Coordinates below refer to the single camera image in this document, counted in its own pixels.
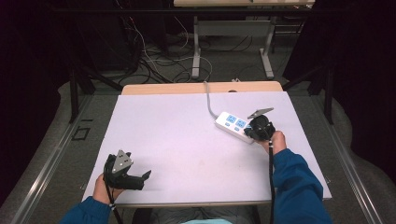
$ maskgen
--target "black curtain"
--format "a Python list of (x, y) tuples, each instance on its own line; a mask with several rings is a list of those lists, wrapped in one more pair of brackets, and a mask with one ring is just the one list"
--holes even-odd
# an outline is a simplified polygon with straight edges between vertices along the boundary
[[(342, 47), (334, 55), (334, 98), (348, 115), (353, 129), (352, 150), (381, 168), (396, 183), (396, 27), (395, 3), (317, 0), (314, 8), (353, 6), (353, 18), (309, 18), (290, 56), (283, 76), (303, 76), (323, 63), (334, 50), (337, 35)], [(324, 73), (309, 78), (323, 87)]]
[(68, 75), (36, 1), (0, 3), (0, 204), (35, 155)]

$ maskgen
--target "person's left hand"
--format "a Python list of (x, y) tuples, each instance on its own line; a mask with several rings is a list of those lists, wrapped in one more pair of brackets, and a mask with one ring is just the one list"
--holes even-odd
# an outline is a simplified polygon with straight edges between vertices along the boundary
[[(125, 191), (125, 189), (110, 188), (110, 193), (113, 193), (114, 200), (116, 200), (123, 191)], [(103, 179), (103, 174), (99, 175), (96, 179), (95, 189), (93, 191), (92, 197), (98, 202), (110, 204), (110, 199), (107, 195), (106, 184), (105, 180)]]

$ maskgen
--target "white cable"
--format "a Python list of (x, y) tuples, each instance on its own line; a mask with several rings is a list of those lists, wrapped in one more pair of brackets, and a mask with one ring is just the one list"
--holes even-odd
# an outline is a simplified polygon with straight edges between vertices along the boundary
[(210, 115), (214, 118), (217, 119), (219, 116), (213, 113), (212, 108), (210, 108), (210, 97), (209, 97), (209, 83), (204, 81), (204, 84), (206, 85), (206, 99), (207, 99), (207, 109), (209, 110)]
[(184, 25), (181, 23), (181, 21), (177, 17), (175, 17), (175, 20), (178, 22), (178, 24), (180, 24), (181, 28), (183, 28), (184, 34), (186, 34), (185, 35), (186, 36), (186, 43), (184, 43), (184, 45), (180, 47), (181, 49), (183, 49), (189, 43), (189, 32), (187, 32), (186, 27), (184, 27)]
[(137, 30), (136, 25), (134, 25), (134, 29), (137, 31), (137, 33), (140, 35), (140, 37), (142, 38), (142, 42), (143, 42), (143, 52), (145, 53), (146, 57), (148, 57), (148, 60), (152, 63), (152, 65), (154, 66), (155, 71), (158, 74), (161, 74), (158, 69), (157, 66), (155, 66), (154, 61), (151, 60), (151, 58), (148, 56), (147, 52), (146, 52), (146, 42), (145, 39), (143, 38), (142, 34), (139, 32), (139, 30)]

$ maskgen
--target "wrist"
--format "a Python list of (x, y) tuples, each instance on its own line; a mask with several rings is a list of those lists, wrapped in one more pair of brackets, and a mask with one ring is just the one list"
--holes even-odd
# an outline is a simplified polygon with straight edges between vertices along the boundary
[(101, 194), (96, 194), (95, 192), (93, 193), (92, 197), (98, 201), (99, 203), (105, 203), (105, 204), (110, 204), (110, 199), (108, 198), (107, 194), (106, 195), (101, 195)]

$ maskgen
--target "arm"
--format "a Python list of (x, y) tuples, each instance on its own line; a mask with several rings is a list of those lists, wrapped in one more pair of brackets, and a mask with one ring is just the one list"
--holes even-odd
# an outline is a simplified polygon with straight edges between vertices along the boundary
[[(123, 192), (123, 189), (111, 190), (114, 199), (117, 199)], [(107, 223), (111, 211), (109, 204), (103, 175), (99, 175), (93, 195), (70, 209), (60, 223)]]
[[(323, 206), (323, 187), (300, 155), (286, 147), (285, 136), (275, 132), (275, 223), (332, 223)], [(268, 151), (268, 142), (260, 142)]]

